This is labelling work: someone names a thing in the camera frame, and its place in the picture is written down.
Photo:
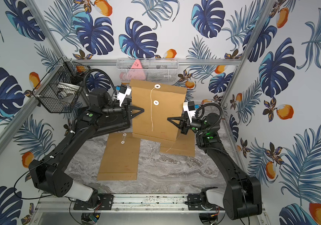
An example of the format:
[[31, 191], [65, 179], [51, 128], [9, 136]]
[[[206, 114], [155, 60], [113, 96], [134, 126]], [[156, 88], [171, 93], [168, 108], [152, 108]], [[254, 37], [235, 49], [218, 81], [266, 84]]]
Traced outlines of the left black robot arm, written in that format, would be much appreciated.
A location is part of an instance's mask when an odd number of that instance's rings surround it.
[[131, 99], [112, 100], [104, 88], [88, 95], [90, 106], [74, 119], [65, 138], [41, 160], [29, 164], [34, 187], [56, 197], [69, 197], [83, 202], [97, 199], [97, 190], [78, 183], [65, 170], [83, 144], [90, 138], [122, 131], [144, 109], [133, 106]]

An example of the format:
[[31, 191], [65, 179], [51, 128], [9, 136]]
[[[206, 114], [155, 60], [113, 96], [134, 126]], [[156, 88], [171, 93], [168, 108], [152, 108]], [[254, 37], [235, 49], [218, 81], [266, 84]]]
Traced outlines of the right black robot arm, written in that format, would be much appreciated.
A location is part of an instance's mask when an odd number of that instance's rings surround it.
[[260, 215], [261, 184], [257, 178], [244, 172], [225, 150], [218, 134], [221, 116], [210, 113], [202, 119], [189, 119], [184, 113], [181, 117], [169, 117], [167, 120], [182, 134], [192, 131], [196, 135], [197, 147], [213, 160], [226, 182], [225, 191], [216, 187], [203, 188], [200, 199], [188, 205], [201, 206], [205, 210], [218, 206], [232, 220]]

